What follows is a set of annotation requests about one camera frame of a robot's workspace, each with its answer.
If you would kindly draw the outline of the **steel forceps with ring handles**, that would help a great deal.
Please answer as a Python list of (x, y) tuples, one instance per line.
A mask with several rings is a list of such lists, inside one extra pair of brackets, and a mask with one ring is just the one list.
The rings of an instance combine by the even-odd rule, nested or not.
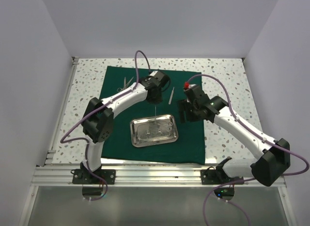
[[(130, 85), (130, 83), (131, 83), (132, 80), (133, 80), (133, 77), (132, 77), (130, 80), (126, 80), (126, 86), (127, 86), (127, 87)], [(122, 87), (119, 87), (119, 88), (117, 89), (117, 92), (121, 92), (121, 91), (123, 91), (123, 90), (122, 90)]]

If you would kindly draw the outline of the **green surgical cloth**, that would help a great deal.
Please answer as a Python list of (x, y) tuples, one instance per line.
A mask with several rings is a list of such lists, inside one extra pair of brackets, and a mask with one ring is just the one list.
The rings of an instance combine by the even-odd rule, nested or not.
[[(163, 101), (156, 105), (156, 114), (171, 114), (176, 121), (179, 138), (168, 144), (134, 147), (131, 143), (130, 122), (133, 119), (155, 115), (155, 105), (147, 101), (139, 102), (120, 113), (114, 119), (112, 135), (103, 145), (102, 157), (105, 159), (153, 161), (164, 163), (205, 163), (204, 122), (181, 123), (177, 102), (185, 99), (183, 86), (196, 72), (165, 70), (171, 79), (168, 90), (162, 94)], [(174, 95), (171, 105), (168, 104), (172, 88)]]

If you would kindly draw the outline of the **stainless steel instrument tray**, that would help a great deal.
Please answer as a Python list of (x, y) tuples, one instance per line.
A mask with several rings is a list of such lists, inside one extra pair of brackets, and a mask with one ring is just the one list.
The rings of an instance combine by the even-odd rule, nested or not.
[[(171, 131), (156, 123), (173, 124)], [(179, 138), (175, 118), (171, 114), (164, 114), (155, 117), (133, 119), (130, 122), (131, 143), (134, 147), (147, 147), (173, 143)]]

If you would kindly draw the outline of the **steel scissors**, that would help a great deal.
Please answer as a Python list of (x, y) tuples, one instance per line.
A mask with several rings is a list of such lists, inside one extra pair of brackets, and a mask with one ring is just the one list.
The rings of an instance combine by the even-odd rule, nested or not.
[(173, 124), (171, 122), (168, 123), (156, 123), (159, 126), (165, 127), (167, 131), (171, 131)]

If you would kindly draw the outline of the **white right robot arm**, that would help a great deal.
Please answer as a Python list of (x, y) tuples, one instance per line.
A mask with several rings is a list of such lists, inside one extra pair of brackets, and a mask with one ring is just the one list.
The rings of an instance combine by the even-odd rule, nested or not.
[(185, 99), (178, 101), (181, 122), (209, 121), (225, 129), (253, 155), (252, 159), (227, 157), (213, 171), (218, 182), (228, 183), (243, 177), (255, 178), (271, 186), (290, 167), (290, 145), (285, 139), (275, 140), (256, 129), (230, 109), (223, 98), (209, 96), (199, 85), (184, 85)]

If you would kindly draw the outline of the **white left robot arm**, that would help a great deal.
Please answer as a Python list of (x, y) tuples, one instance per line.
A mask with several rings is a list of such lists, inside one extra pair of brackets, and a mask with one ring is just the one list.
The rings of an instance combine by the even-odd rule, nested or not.
[(162, 71), (152, 71), (150, 75), (140, 78), (138, 82), (121, 90), (119, 93), (89, 101), (83, 121), (83, 133), (91, 141), (86, 148), (83, 166), (86, 168), (83, 177), (94, 184), (100, 180), (101, 154), (104, 141), (113, 132), (114, 118), (131, 106), (147, 101), (158, 104), (162, 101), (164, 86), (170, 85), (170, 77)]

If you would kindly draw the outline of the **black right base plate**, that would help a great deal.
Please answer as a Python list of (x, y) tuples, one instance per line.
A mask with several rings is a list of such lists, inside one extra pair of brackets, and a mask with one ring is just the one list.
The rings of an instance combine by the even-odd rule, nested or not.
[(202, 185), (219, 185), (231, 181), (241, 181), (241, 183), (243, 183), (244, 181), (244, 179), (240, 177), (230, 178), (223, 171), (220, 171), (212, 166), (207, 169), (200, 170), (200, 177)]

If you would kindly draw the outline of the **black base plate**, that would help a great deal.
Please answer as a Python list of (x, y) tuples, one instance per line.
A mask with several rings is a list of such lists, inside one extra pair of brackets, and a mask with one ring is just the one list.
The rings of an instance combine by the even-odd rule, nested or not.
[(231, 181), (241, 181), (241, 183), (243, 183), (244, 181), (244, 179), (240, 177), (230, 178), (223, 171), (220, 171), (212, 166), (207, 169), (200, 170), (200, 177), (202, 185), (219, 185)]
[[(103, 181), (97, 177), (94, 177), (87, 170), (74, 169), (70, 172), (73, 175), (73, 184), (103, 184)], [(116, 178), (116, 170), (113, 169), (99, 169), (94, 171), (94, 174), (101, 177), (106, 183), (114, 184)]]

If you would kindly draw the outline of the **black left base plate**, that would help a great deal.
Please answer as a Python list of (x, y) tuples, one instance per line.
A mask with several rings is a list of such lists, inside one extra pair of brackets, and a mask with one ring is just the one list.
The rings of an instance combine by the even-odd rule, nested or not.
[[(103, 181), (97, 177), (94, 177), (87, 170), (74, 169), (70, 172), (73, 175), (73, 184), (103, 184)], [(113, 169), (99, 169), (94, 171), (94, 174), (101, 177), (106, 183), (114, 184), (116, 178), (116, 170)]]

